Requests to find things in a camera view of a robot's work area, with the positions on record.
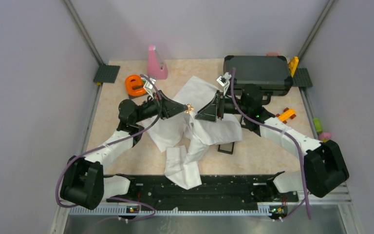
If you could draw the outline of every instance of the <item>black mounting plate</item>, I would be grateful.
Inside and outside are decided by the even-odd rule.
[[[126,175],[131,181],[126,195],[118,197],[140,200],[159,211],[239,211],[257,210],[257,202],[288,202],[299,198],[293,192],[268,194],[267,179],[273,175],[202,175],[202,185],[185,190],[164,175]]]

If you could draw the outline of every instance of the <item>black case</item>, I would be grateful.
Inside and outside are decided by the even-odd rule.
[[[245,84],[259,85],[264,95],[284,96],[293,85],[283,56],[233,56],[224,58],[224,72],[236,68],[234,90],[240,94]]]

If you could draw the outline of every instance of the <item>pink toy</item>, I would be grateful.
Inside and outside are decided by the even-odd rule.
[[[149,47],[149,63],[147,74],[149,77],[155,79],[167,79],[168,69],[167,65],[161,60],[154,45]]]
[[[319,135],[319,140],[321,140],[323,142],[327,142],[328,140],[330,140],[330,138],[332,138],[332,134],[331,133],[321,133]]]

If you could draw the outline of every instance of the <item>orange object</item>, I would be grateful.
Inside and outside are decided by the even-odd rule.
[[[130,96],[139,97],[146,94],[143,87],[144,82],[139,75],[131,75],[125,79],[125,88]]]
[[[293,109],[286,108],[283,110],[283,114],[277,114],[276,117],[283,123],[287,123],[287,119],[294,119],[296,117],[296,112]]]

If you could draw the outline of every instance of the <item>yellow toy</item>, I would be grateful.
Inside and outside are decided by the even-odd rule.
[[[290,61],[290,63],[288,63],[288,65],[289,65],[290,74],[293,77],[295,75],[296,68],[299,65],[299,58],[297,56],[294,56],[292,60]]]
[[[283,114],[277,114],[276,117],[282,121],[284,124],[287,124],[287,119],[294,119],[296,117],[296,112],[293,109],[286,108],[283,110]]]

